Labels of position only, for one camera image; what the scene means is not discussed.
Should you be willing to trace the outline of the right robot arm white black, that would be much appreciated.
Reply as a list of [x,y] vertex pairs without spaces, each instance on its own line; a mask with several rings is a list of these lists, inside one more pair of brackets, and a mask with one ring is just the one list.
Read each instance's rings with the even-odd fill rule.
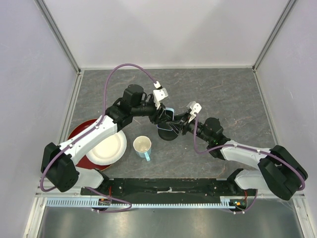
[[195,140],[200,138],[208,143],[204,151],[200,151],[195,144],[196,153],[210,154],[253,168],[252,171],[238,171],[227,182],[230,194],[238,195],[247,189],[267,190],[283,200],[289,200],[297,191],[305,188],[307,172],[284,147],[257,148],[238,143],[223,135],[223,127],[216,118],[200,123],[197,114],[174,115],[172,110],[168,110],[167,114],[171,119],[166,123],[176,134],[190,132]]

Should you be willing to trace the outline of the phone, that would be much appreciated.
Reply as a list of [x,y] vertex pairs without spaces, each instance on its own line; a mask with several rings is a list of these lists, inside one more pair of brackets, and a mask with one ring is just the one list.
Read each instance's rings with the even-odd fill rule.
[[165,108],[163,110],[163,114],[161,115],[161,119],[162,121],[157,124],[157,128],[164,131],[173,131],[172,127],[167,122],[174,120],[174,109]]

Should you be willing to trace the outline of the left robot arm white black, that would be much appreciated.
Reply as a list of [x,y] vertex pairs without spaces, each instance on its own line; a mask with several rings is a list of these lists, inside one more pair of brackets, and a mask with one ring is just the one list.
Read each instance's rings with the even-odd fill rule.
[[129,85],[122,95],[88,128],[75,137],[56,145],[49,143],[44,148],[41,164],[40,189],[49,192],[58,189],[66,192],[75,185],[91,187],[98,194],[107,193],[109,184],[98,169],[78,167],[84,155],[105,139],[119,133],[134,117],[149,117],[158,124],[165,120],[162,101],[168,92],[158,82],[149,95],[136,84]]

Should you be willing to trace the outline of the black phone stand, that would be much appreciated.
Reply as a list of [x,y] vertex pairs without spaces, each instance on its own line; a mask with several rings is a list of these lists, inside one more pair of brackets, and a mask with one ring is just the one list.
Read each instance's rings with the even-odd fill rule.
[[178,134],[173,130],[165,130],[165,129],[158,129],[158,135],[161,139],[165,141],[172,141],[178,137]]

